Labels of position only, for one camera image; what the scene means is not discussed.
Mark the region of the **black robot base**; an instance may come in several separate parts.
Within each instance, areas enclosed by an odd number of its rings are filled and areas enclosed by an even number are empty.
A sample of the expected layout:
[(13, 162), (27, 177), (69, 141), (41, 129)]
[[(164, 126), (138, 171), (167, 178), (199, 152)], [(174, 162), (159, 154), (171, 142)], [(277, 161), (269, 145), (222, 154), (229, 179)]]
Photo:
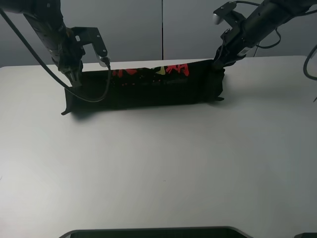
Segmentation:
[(62, 238), (249, 238), (233, 227), (73, 230)]

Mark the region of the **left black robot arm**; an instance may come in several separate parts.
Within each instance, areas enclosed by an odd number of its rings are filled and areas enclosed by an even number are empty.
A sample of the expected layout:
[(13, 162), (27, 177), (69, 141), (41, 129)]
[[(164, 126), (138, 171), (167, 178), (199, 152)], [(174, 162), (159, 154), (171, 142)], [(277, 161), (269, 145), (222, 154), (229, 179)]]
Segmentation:
[(73, 87), (81, 86), (83, 49), (65, 26), (59, 0), (2, 0), (6, 12), (23, 14), (52, 57), (58, 70)]

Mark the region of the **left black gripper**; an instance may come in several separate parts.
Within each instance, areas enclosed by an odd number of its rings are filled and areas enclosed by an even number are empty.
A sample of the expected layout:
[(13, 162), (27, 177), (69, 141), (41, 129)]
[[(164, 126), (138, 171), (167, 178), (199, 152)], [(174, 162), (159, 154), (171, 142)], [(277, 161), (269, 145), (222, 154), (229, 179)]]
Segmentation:
[(72, 87), (77, 88), (82, 86), (82, 56), (85, 51), (77, 42), (72, 29), (66, 27), (65, 30), (63, 41), (52, 52), (52, 61), (58, 70), (65, 74)]

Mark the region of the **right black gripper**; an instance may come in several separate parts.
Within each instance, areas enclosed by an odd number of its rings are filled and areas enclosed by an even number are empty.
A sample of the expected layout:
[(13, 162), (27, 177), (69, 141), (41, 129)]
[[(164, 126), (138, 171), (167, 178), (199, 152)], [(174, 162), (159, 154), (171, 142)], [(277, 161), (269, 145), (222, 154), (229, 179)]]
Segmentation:
[(219, 47), (215, 59), (214, 68), (225, 68), (232, 66), (236, 61), (242, 60), (245, 55), (238, 54), (245, 47), (245, 28), (227, 29), (222, 35), (222, 45)]

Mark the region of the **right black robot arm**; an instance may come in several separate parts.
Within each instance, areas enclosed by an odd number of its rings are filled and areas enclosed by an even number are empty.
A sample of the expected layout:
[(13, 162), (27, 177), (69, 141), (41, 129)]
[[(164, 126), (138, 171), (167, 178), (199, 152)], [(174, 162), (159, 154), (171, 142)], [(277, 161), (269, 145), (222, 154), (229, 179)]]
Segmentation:
[(221, 35), (223, 42), (213, 60), (213, 68), (221, 69), (243, 59), (272, 31), (305, 15), (316, 3), (315, 0), (264, 0), (247, 18), (234, 10), (237, 2), (225, 3), (213, 14), (217, 24), (225, 21), (232, 28)]

